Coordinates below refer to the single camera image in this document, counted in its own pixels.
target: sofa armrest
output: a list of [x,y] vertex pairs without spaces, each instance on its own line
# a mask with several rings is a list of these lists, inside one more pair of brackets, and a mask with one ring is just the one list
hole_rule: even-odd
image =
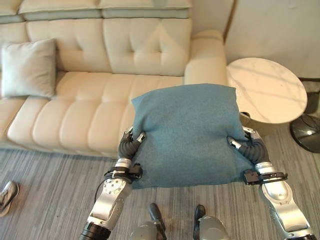
[[216,30],[205,30],[191,39],[191,58],[184,72],[184,84],[228,85],[224,41]]

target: round marble side table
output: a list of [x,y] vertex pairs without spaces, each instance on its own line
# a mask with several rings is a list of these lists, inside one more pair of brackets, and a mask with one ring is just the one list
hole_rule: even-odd
[[307,93],[301,81],[284,66],[249,57],[227,66],[229,86],[236,97],[243,125],[267,135],[279,124],[298,118],[306,109]]

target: white wall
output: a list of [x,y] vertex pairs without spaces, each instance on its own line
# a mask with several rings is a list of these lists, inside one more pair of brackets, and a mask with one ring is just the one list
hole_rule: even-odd
[[225,47],[229,63],[261,57],[319,78],[320,0],[239,0]]
[[192,0],[192,32],[206,29],[224,32],[233,0]]

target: floor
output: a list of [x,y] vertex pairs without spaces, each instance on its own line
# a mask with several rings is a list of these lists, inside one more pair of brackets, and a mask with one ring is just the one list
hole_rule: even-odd
[[[299,147],[285,125],[264,138],[273,165],[287,172],[296,203],[320,238],[320,154]],[[78,239],[93,206],[96,186],[114,162],[108,158],[18,150],[0,151],[0,183],[20,183],[9,214],[0,218],[1,240]],[[152,188],[134,191],[111,234],[127,240],[149,220],[147,206],[156,202],[165,219],[169,240],[191,240],[197,204],[221,219],[233,240],[281,239],[258,195],[257,186]]]

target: sofa backrest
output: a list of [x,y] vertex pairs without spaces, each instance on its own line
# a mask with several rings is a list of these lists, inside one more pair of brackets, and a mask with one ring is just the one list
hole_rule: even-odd
[[27,21],[101,18],[98,0],[23,0],[19,14]]
[[24,18],[17,14],[22,0],[0,0],[0,24],[19,23]]
[[183,76],[190,38],[188,18],[85,18],[0,24],[0,44],[55,39],[57,68],[66,72]]
[[190,0],[100,0],[104,18],[178,18],[190,15]]

